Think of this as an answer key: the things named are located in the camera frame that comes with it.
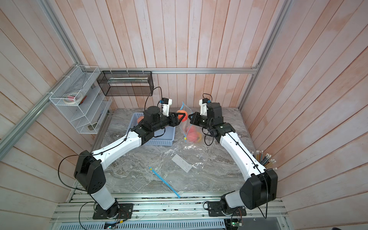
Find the light blue plastic basket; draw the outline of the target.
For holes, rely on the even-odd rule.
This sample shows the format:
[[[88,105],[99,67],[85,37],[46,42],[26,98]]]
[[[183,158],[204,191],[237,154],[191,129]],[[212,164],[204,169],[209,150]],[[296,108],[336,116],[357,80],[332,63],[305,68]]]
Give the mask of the light blue plastic basket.
[[[144,116],[143,113],[133,113],[130,123],[128,125],[126,134],[128,130],[138,125],[138,119]],[[152,146],[172,146],[175,136],[175,127],[168,126],[165,129],[161,129],[155,132],[155,137],[150,139],[145,145]]]

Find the yellow red peach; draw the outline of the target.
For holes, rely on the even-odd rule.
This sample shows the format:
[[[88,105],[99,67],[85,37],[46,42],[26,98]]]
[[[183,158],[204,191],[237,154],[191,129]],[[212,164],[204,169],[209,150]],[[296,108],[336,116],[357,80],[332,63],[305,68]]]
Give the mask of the yellow red peach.
[[[199,143],[202,141],[202,134],[199,132],[192,132],[190,135],[190,139],[193,143]]]

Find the orange peach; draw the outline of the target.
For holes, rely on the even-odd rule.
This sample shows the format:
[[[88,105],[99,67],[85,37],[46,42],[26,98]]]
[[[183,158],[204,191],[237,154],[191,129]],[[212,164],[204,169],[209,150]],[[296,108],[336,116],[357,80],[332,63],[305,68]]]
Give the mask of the orange peach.
[[[188,113],[185,110],[182,110],[182,109],[181,110],[178,110],[177,111],[177,115],[178,115],[178,120],[180,122],[185,122],[188,119]]]

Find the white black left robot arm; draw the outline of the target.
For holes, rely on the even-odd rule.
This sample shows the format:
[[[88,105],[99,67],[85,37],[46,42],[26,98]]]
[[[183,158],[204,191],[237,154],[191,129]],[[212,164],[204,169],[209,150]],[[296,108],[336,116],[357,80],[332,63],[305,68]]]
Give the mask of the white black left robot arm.
[[[155,137],[155,132],[166,127],[176,127],[187,118],[182,112],[170,112],[151,106],[143,112],[143,119],[119,140],[93,152],[83,151],[78,155],[74,172],[75,179],[97,203],[97,207],[113,218],[120,210],[118,201],[113,198],[105,183],[104,170],[118,158],[140,147]]]

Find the clear zip-top bag blue zipper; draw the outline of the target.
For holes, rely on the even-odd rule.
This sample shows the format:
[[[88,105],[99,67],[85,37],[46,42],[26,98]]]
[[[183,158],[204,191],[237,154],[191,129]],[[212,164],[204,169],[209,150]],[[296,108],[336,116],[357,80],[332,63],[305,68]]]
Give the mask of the clear zip-top bag blue zipper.
[[[194,112],[192,111],[192,109],[191,108],[189,108],[184,102],[182,102],[182,106],[180,107],[180,109],[179,110],[185,110],[185,111],[187,111],[187,113],[188,113],[188,116],[190,115],[190,114],[193,114]],[[201,143],[201,142],[199,142],[199,143],[193,143],[193,142],[189,142],[188,140],[187,140],[187,138],[186,138],[186,136],[187,136],[187,133],[188,133],[188,130],[191,128],[191,127],[195,127],[196,128],[196,130],[197,130],[197,132],[199,132],[199,133],[201,133],[202,134],[202,132],[201,132],[201,129],[200,129],[200,127],[198,127],[198,126],[194,126],[194,125],[192,125],[192,124],[190,124],[190,120],[189,120],[189,118],[187,119],[187,121],[185,121],[185,122],[181,122],[181,124],[179,125],[179,127],[180,127],[180,129],[181,129],[181,131],[183,132],[183,134],[184,134],[184,140],[185,140],[185,142],[186,143],[192,143],[192,144],[199,144],[199,143]]]

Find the black mesh wall basket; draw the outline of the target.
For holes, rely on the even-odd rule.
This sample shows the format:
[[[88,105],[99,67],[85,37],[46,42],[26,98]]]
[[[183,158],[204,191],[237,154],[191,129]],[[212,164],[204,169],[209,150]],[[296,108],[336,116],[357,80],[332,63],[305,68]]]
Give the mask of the black mesh wall basket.
[[[149,96],[154,89],[150,71],[102,71],[97,83],[106,96]]]

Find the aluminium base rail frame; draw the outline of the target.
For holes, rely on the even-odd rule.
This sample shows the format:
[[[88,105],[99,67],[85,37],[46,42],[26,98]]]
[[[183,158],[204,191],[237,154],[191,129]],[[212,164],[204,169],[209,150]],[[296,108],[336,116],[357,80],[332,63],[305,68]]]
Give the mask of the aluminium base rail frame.
[[[103,217],[86,193],[58,204],[49,230],[292,230],[285,205],[276,199],[249,210],[239,206],[229,212],[216,206],[221,192],[115,193],[120,211]]]

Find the tape roll on shelf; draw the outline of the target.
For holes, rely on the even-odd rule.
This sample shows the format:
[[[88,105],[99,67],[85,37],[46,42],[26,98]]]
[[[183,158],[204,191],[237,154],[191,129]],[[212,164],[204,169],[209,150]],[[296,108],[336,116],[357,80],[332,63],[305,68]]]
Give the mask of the tape roll on shelf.
[[[63,102],[64,104],[79,104],[82,100],[82,93],[80,92],[72,92],[67,94],[64,98],[63,98]]]

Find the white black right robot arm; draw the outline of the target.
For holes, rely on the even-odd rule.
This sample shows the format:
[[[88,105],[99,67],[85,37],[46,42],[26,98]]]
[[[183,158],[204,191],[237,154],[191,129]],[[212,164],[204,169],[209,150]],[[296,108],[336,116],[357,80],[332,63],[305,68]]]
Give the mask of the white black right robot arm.
[[[190,123],[206,129],[233,158],[245,180],[237,191],[221,198],[222,210],[237,207],[257,208],[276,199],[278,175],[273,169],[266,169],[241,142],[236,130],[224,122],[219,103],[209,99],[199,101],[200,112],[189,115]]]

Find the large pink peach front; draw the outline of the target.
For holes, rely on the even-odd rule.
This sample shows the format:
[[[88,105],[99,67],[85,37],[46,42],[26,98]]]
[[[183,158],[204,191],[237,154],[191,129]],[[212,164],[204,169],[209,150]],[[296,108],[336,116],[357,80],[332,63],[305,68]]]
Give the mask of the large pink peach front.
[[[198,141],[198,133],[197,133],[197,130],[194,126],[191,127],[188,130],[186,138],[189,142],[197,142]]]

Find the bundle of coloured pencils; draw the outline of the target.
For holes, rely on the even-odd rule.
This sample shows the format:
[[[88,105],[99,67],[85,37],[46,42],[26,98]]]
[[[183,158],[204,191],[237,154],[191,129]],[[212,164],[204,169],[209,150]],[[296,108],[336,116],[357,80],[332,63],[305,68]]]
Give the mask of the bundle of coloured pencils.
[[[277,169],[274,167],[274,164],[276,164],[277,161],[272,158],[271,154],[265,153],[263,150],[256,150],[252,152],[252,155],[266,169]]]

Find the pink peach back left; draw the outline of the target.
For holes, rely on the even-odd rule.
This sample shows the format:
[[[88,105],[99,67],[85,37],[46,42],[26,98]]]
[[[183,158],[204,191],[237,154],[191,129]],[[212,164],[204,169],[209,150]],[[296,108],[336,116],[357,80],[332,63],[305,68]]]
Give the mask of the pink peach back left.
[[[140,116],[140,117],[137,119],[137,123],[139,124],[143,119],[144,119],[144,116]]]

